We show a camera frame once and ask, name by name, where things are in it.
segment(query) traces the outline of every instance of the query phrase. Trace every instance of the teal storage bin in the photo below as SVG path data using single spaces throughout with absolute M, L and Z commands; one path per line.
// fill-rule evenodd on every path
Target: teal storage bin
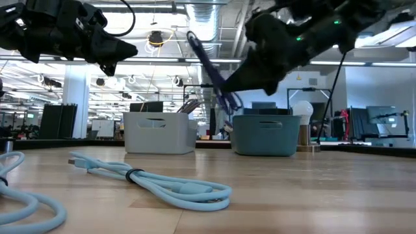
M 233 125 L 231 144 L 238 154 L 288 157 L 296 153 L 300 116 L 234 116 Z

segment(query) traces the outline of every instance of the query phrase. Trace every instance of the wire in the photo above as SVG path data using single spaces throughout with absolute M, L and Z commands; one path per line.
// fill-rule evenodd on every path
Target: wire
M 136 25 L 136 14 L 135 11 L 131 8 L 130 4 L 128 2 L 126 2 L 125 0 L 120 0 L 122 3 L 124 3 L 128 9 L 131 11 L 132 15 L 133 15 L 133 22 L 130 26 L 130 29 L 128 29 L 127 31 L 123 32 L 123 33 L 118 33 L 118 34 L 113 34 L 113 33 L 108 33 L 111 36 L 115 36 L 115 37 L 120 37 L 120 36 L 126 36 L 129 33 L 131 33 L 131 31 L 135 28 Z
M 234 111 L 238 111 L 242 108 L 242 99 L 236 93 L 227 93 L 221 92 L 220 88 L 225 83 L 225 79 L 221 76 L 218 70 L 213 66 L 207 53 L 203 49 L 201 41 L 196 37 L 196 35 L 189 31 L 187 33 L 187 40 L 189 45 L 192 47 L 192 50 L 195 52 L 196 56 L 200 59 L 205 71 L 207 72 L 209 78 L 213 82 L 214 93 L 218 104 L 222 107 L 222 110 L 227 115 L 232 115 Z M 239 100 L 240 105 L 234 99 L 234 96 Z
M 181 179 L 156 175 L 139 169 L 132 171 L 132 167 L 124 162 L 103 162 L 98 159 L 84 156 L 77 152 L 71 152 L 75 160 L 69 163 L 78 168 L 84 168 L 91 174 L 107 176 L 119 180 L 131 180 L 137 185 L 149 190 L 152 194 L 170 205 L 193 211 L 219 211 L 229 205 L 231 187 L 199 181 L 194 179 Z
M 0 161 L 2 159 L 8 159 L 15 156 L 17 156 L 18 159 L 8 166 L 3 166 L 0 163 L 0 177 L 5 178 L 9 171 L 15 169 L 25 159 L 25 155 L 20 152 L 12 152 L 0 155 Z M 45 233 L 57 228 L 66 219 L 65 207 L 59 201 L 49 198 L 45 195 L 14 190 L 13 188 L 8 187 L 4 181 L 0 181 L 0 194 L 13 200 L 26 203 L 27 205 L 25 208 L 22 208 L 19 211 L 14 211 L 11 213 L 0 213 L 0 233 Z M 50 220 L 35 224 L 23 224 L 16 226 L 7 225 L 31 216 L 39 208 L 39 203 L 43 203 L 52 208 L 56 216 Z
M 162 50 L 162 47 L 159 47 L 159 51 L 157 52 L 157 57 L 158 58 L 161 55 L 161 50 Z M 155 77 L 155 71 L 156 71 L 156 66 L 153 68 L 153 73 L 152 73 L 151 79 L 149 81 L 149 86 L 148 86 L 148 90 L 146 91 L 146 95 L 149 94 L 151 83 L 153 81 L 153 78 Z M 142 112 L 143 111 L 144 104 L 145 104 L 145 101 L 143 102 L 142 107 L 140 108 L 140 111 L 139 112 Z
M 322 131 L 324 130 L 325 116 L 326 116 L 326 113 L 328 112 L 328 108 L 329 108 L 330 103 L 332 101 L 332 95 L 335 92 L 335 85 L 337 85 L 338 77 L 339 77 L 339 74 L 341 72 L 341 68 L 343 67 L 345 57 L 346 57 L 346 53 L 343 54 L 343 57 L 342 57 L 342 59 L 339 63 L 338 70 L 337 70 L 337 75 L 335 76 L 335 80 L 333 81 L 333 84 L 332 84 L 332 90 L 331 90 L 331 93 L 330 93 L 330 98 L 328 98 L 328 101 L 326 102 L 325 112 L 324 112 L 324 115 L 322 116 L 322 121 L 321 121 L 320 129 L 319 129 L 318 139 L 317 139 L 318 144 L 320 144 L 320 136 L 322 134 Z

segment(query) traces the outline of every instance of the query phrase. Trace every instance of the light blue cable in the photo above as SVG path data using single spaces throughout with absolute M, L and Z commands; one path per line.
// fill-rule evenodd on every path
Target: light blue cable
M 25 159 L 25 155 L 20 152 L 11 152 L 0 155 L 0 161 L 9 157 L 17 156 L 18 159 L 11 165 L 3 166 L 0 163 L 0 176 L 6 178 L 7 173 L 19 166 Z M 24 233 L 45 233 L 54 228 L 60 226 L 66 219 L 65 207 L 52 198 L 37 194 L 33 192 L 20 192 L 14 190 L 5 185 L 4 182 L 0 181 L 0 195 L 6 196 L 10 199 L 21 201 L 27 206 L 19 211 L 11 213 L 0 213 L 0 233 L 13 233 L 13 234 L 24 234 Z M 39 203 L 48 205 L 55 212 L 56 216 L 50 220 L 39 222 L 35 224 L 24 224 L 15 226 L 3 226 L 5 224 L 11 224 L 13 222 L 23 220 L 28 216 L 31 216 L 39 208 Z
M 85 168 L 91 174 L 126 180 L 126 173 L 133 169 L 123 162 L 103 162 L 98 159 L 71 152 L 76 159 L 71 161 L 78 168 Z M 180 179 L 156 175 L 149 172 L 133 172 L 130 178 L 170 205 L 193 211 L 218 211 L 229 205 L 232 189 L 227 185 Z

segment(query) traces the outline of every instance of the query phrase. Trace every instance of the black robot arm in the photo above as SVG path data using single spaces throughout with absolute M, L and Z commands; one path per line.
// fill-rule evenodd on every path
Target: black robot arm
M 0 8 L 0 47 L 18 50 L 35 63 L 41 54 L 82 58 L 113 76 L 117 63 L 138 51 L 105 32 L 105 26 L 107 19 L 100 9 L 88 3 L 27 0 Z
M 276 92 L 286 74 L 305 66 L 333 45 L 346 53 L 354 48 L 358 34 L 386 13 L 378 0 L 293 0 L 257 11 L 246 23 L 246 37 L 255 42 L 247 59 L 220 87 L 223 92 L 263 89 Z M 303 24 L 286 24 L 273 11 L 288 7 Z

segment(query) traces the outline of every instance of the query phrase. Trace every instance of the desk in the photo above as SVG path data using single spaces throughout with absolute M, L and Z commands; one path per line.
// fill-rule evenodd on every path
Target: desk
M 68 165 L 68 152 L 125 161 L 166 176 L 233 187 L 223 211 L 184 211 L 127 182 L 86 174 Z M 122 147 L 23 151 L 10 186 L 60 200 L 66 223 L 51 233 L 245 234 L 415 233 L 416 160 L 324 151 L 291 158 L 245 157 L 231 150 L 188 155 L 125 155 Z M 21 207 L 0 199 L 0 211 Z M 24 222 L 53 215 L 39 211 Z

